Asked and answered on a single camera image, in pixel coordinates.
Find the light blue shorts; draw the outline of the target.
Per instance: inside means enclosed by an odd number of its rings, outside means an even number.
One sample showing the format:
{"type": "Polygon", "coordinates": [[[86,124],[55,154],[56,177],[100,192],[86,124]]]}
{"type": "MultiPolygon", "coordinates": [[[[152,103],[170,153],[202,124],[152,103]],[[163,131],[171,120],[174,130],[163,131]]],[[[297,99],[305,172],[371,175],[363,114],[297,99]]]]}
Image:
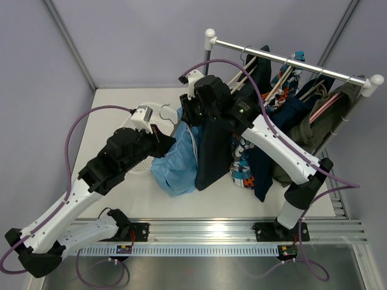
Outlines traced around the light blue shorts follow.
{"type": "Polygon", "coordinates": [[[196,189],[202,134],[201,126],[190,127],[185,122],[180,122],[173,134],[176,143],[164,157],[152,161],[150,171],[155,182],[172,198],[196,189]]]}

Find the beige wooden hanger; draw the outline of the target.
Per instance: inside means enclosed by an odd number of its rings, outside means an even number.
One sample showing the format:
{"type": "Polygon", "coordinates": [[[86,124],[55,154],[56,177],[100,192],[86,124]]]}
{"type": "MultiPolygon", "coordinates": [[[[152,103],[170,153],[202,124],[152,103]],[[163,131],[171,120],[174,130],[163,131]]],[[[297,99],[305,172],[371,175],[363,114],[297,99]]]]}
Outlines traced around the beige wooden hanger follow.
{"type": "MultiPolygon", "coordinates": [[[[246,59],[243,60],[242,55],[245,53],[245,50],[247,48],[250,48],[250,46],[246,46],[242,50],[240,59],[242,60],[243,68],[248,72],[249,75],[251,75],[252,72],[254,72],[254,70],[256,69],[256,65],[250,71],[248,69],[254,64],[257,57],[252,56],[251,58],[249,58],[249,54],[246,53],[246,59]]],[[[227,83],[227,86],[230,88],[230,93],[234,94],[236,91],[239,91],[246,80],[247,76],[241,70],[239,70],[227,83]]]]}

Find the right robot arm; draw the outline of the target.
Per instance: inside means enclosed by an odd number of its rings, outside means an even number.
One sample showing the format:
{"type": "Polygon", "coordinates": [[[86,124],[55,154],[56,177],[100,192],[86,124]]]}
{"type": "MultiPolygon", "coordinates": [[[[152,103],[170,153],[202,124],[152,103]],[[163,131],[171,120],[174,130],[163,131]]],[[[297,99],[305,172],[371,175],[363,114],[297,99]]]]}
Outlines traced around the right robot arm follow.
{"type": "Polygon", "coordinates": [[[254,225],[254,230],[271,240],[294,241],[300,238],[297,223],[325,182],[333,162],[304,151],[274,127],[256,101],[250,97],[232,96],[229,87],[219,77],[194,76],[190,72],[180,76],[179,81],[188,86],[187,94],[180,96],[184,122],[189,126],[213,122],[226,131],[237,133],[260,148],[291,178],[279,215],[271,225],[254,225]]]}

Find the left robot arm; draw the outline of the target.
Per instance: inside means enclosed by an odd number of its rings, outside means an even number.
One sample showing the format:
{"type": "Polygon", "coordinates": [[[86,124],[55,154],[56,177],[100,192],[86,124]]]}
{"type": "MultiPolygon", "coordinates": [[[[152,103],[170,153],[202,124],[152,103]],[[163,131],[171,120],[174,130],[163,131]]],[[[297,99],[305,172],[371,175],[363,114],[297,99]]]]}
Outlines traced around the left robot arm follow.
{"type": "Polygon", "coordinates": [[[149,156],[165,156],[175,142],[174,137],[163,134],[156,125],[151,126],[151,132],[117,129],[79,172],[69,192],[29,226],[12,228],[5,234],[24,271],[41,278],[54,271],[72,252],[91,243],[125,240],[131,232],[131,221],[119,209],[110,210],[77,230],[70,231],[68,227],[89,206],[123,182],[128,171],[149,156]]]}

